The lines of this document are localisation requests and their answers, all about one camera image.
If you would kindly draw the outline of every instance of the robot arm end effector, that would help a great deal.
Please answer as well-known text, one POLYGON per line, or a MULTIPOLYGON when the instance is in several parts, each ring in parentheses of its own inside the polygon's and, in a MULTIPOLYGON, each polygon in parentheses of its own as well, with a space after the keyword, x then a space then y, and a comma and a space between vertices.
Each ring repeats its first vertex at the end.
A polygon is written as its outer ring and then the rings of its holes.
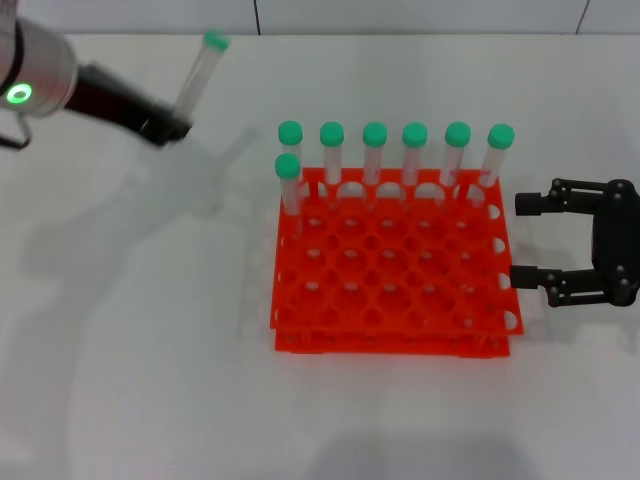
POLYGON ((0 136, 0 146, 26 147, 31 133, 25 117, 63 109, 119 125, 157 146, 186 137, 192 125, 188 116, 97 65, 78 65, 62 35, 15 18, 15 5, 15 0, 0 0, 0 108, 18 114, 24 139, 0 136), (2 7, 9 12, 4 18, 2 7), (9 18, 12 8, 14 18, 9 18))
POLYGON ((573 212, 593 216, 593 269, 562 271, 513 265, 511 286, 547 292, 551 307, 610 303, 626 307, 640 287, 640 197, 628 180, 553 180, 547 196, 516 195, 516 215, 573 212))

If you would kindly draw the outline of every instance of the rack hole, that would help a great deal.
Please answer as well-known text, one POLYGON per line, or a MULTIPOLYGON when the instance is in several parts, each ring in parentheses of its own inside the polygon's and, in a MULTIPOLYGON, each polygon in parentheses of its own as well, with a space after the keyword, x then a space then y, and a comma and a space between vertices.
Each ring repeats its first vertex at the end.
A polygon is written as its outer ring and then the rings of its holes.
POLYGON ((500 254, 502 252, 504 252, 506 250, 507 246, 504 243, 504 240, 502 240, 501 238, 494 238, 493 239, 493 251, 500 254))
POLYGON ((491 220, 497 220, 500 218, 500 209, 495 205, 489 205, 489 218, 491 220))
POLYGON ((302 310, 317 310, 324 303, 324 292, 317 282, 306 282, 296 291, 294 302, 302 310))
POLYGON ((434 200, 440 203, 444 200, 444 190, 435 183, 421 183, 416 188, 415 198, 434 200))
POLYGON ((387 248, 378 255, 378 268, 387 274, 396 275, 409 268, 406 254, 387 248))
POLYGON ((463 312, 456 312, 453 315, 453 323, 458 328, 471 328, 474 325, 473 318, 463 312))
POLYGON ((325 256, 319 248, 309 248, 300 259, 300 268, 307 271, 317 271, 325 263, 325 256))
POLYGON ((498 311, 494 292, 486 288, 468 288, 463 292, 467 305, 476 313, 487 316, 498 311))
POLYGON ((365 199, 367 192, 358 182, 347 182, 338 188, 338 198, 362 198, 365 199))
POLYGON ((326 229, 327 225, 318 217, 308 217, 304 222, 305 234, 312 237, 322 235, 326 229))
POLYGON ((474 275, 489 275, 491 273, 491 260, 489 255, 481 250, 472 253, 463 252, 460 255, 462 268, 474 275))
POLYGON ((318 182, 318 196, 320 198, 327 198, 329 196, 327 186, 322 182, 318 182))
POLYGON ((388 313, 399 314, 411 306, 411 297, 404 287, 387 284, 378 294, 378 304, 388 313))
POLYGON ((349 216, 338 222, 338 233, 347 238, 358 238, 366 229, 364 221, 359 217, 349 216))
POLYGON ((357 274, 367 268, 367 259, 362 252, 348 248, 338 255, 336 267, 342 273, 357 274))
POLYGON ((507 330, 515 330, 518 328, 518 317, 513 312, 506 311, 504 312, 504 325, 507 327, 507 330))
POLYGON ((376 189, 376 197, 404 200, 404 190, 397 183, 387 182, 383 183, 376 189))
POLYGON ((378 222, 378 233, 388 240, 402 238, 407 233, 407 225, 402 220, 383 218, 378 222))
POLYGON ((300 197, 304 200, 305 198, 309 198, 309 183, 304 182, 300 185, 300 197))
POLYGON ((469 185, 467 200, 469 200, 474 207, 479 207, 484 203, 484 192, 477 185, 469 185))
POLYGON ((454 300, 452 293, 445 287, 427 286, 420 294, 422 306, 434 313, 447 313, 453 309, 454 300))
POLYGON ((418 234, 427 240, 441 240, 447 234, 444 219, 439 216, 418 218, 416 229, 418 234))
POLYGON ((487 238, 487 226, 479 216, 470 216, 458 220, 456 231, 460 237, 478 241, 487 238))
POLYGON ((442 250, 423 250, 418 258, 418 267, 427 275, 445 275, 451 267, 451 262, 442 250))
POLYGON ((356 283, 347 283, 338 290, 336 306, 341 312, 353 315, 367 305, 367 296, 356 283))
POLYGON ((509 278, 509 275, 505 273, 498 274, 498 281, 500 283, 500 290, 507 290, 508 288, 511 288, 511 279, 509 278))

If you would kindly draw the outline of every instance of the green indicator light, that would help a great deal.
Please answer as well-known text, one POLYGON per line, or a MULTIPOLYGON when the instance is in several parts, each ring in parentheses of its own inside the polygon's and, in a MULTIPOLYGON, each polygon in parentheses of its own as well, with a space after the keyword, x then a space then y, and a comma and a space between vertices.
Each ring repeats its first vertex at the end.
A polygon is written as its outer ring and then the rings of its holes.
POLYGON ((11 87, 11 90, 7 93, 7 102, 12 103, 14 105, 18 105, 20 103, 24 103, 29 100, 31 97, 31 93, 33 89, 31 85, 27 83, 21 83, 19 85, 15 85, 11 87))

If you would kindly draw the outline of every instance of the test tube rack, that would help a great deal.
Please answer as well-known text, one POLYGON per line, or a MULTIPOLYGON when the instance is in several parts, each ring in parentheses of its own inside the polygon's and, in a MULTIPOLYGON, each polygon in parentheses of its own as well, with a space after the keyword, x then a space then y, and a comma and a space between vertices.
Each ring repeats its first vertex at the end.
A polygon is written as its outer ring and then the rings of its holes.
POLYGON ((480 170, 460 170, 445 187, 423 169, 408 187, 401 175, 382 169, 362 185, 361 168, 344 168, 325 185, 324 169, 303 169, 300 217, 280 205, 276 350, 509 356, 523 326, 499 181, 478 187, 480 170), (481 189, 481 206, 469 188, 481 189))

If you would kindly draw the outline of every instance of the clear test tube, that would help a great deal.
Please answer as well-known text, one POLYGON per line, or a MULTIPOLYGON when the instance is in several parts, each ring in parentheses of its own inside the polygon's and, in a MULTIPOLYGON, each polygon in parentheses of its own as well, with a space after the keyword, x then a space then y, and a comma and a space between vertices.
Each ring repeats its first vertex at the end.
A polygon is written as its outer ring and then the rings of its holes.
POLYGON ((376 185, 380 181, 382 149, 387 143, 387 127, 380 122, 371 122, 364 127, 362 140, 365 144, 364 175, 365 185, 376 185))
POLYGON ((324 145, 324 181, 337 185, 342 180, 342 143, 344 128, 338 122, 327 122, 320 128, 320 143, 324 145))
POLYGON ((217 33, 207 32, 204 34, 200 53, 182 86, 178 100, 176 100, 174 106, 176 114, 185 118, 191 117, 218 60, 229 48, 230 43, 230 39, 217 33))
POLYGON ((440 171, 442 185, 447 187, 455 185, 464 156, 464 147, 469 144, 470 140, 471 128, 466 123, 454 122, 447 128, 444 165, 440 171))
POLYGON ((482 162, 482 173, 480 174, 480 185, 482 187, 492 187, 496 183, 507 150, 513 145, 515 138, 516 132, 509 125, 499 123, 491 128, 487 140, 489 145, 482 162))
POLYGON ((404 160, 402 162, 402 184, 413 186, 418 184, 418 172, 422 163, 422 153, 427 143, 427 127, 413 122, 404 127, 402 141, 404 143, 404 160))
POLYGON ((290 216, 300 215, 302 198, 300 196, 300 160, 293 153, 283 153, 276 158, 276 175, 280 178, 282 204, 284 212, 290 216))

